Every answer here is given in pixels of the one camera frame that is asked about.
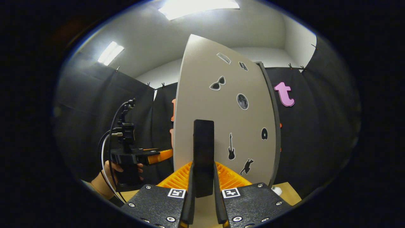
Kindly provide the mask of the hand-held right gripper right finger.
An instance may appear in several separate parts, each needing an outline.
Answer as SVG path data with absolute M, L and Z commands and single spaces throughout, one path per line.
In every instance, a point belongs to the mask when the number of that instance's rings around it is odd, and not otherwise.
M 214 195 L 224 228 L 263 228 L 293 208 L 265 183 L 251 183 L 219 162 L 214 164 Z

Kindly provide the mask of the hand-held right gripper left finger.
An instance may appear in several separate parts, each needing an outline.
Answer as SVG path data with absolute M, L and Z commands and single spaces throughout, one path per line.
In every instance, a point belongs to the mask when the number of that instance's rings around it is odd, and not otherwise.
M 188 228 L 194 220 L 193 168 L 191 161 L 158 185 L 142 186 L 122 211 L 150 227 Z

